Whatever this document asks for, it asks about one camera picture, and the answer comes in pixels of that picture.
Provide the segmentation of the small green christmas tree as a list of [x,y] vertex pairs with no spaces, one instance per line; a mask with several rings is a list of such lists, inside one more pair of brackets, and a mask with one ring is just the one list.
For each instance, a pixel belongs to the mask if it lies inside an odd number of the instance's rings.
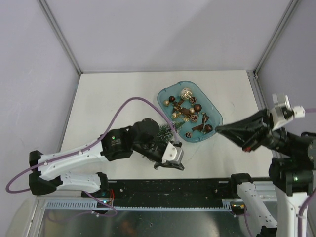
[[152,119],[144,119],[140,123],[142,132],[139,151],[143,157],[151,161],[161,161],[163,153],[169,142],[174,142],[173,131],[176,134],[181,130],[184,122],[171,122],[159,125]]

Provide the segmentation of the teal plastic tray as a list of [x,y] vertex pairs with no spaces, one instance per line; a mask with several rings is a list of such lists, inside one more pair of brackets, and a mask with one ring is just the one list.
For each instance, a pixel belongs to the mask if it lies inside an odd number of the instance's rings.
[[204,141],[223,124],[220,112],[193,82],[181,81],[162,89],[157,101],[179,136],[187,142]]

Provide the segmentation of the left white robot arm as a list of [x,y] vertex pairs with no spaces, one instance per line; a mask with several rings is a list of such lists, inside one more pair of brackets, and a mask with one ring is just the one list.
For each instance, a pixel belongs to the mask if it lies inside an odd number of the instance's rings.
[[47,195],[57,190],[81,191],[104,197],[110,190],[108,177],[102,172],[77,174],[72,169],[94,162],[114,161],[129,158],[137,152],[154,161],[154,168],[175,168],[183,171],[181,142],[158,140],[159,125],[146,118],[133,126],[110,130],[104,137],[80,148],[64,153],[44,155],[39,151],[29,154],[32,172],[29,187],[36,196]]

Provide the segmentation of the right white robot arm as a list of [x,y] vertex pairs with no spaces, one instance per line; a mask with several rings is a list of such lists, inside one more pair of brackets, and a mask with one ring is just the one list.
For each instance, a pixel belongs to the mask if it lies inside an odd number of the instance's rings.
[[314,174],[316,169],[315,136],[297,136],[284,125],[303,118],[301,106],[292,109],[263,109],[241,121],[219,126],[215,131],[244,152],[264,146],[285,155],[272,158],[269,178],[275,186],[277,219],[274,219],[257,194],[253,178],[248,173],[231,175],[228,193],[240,198],[244,205],[245,225],[249,234],[258,237],[304,237],[307,234],[307,207],[316,195]]

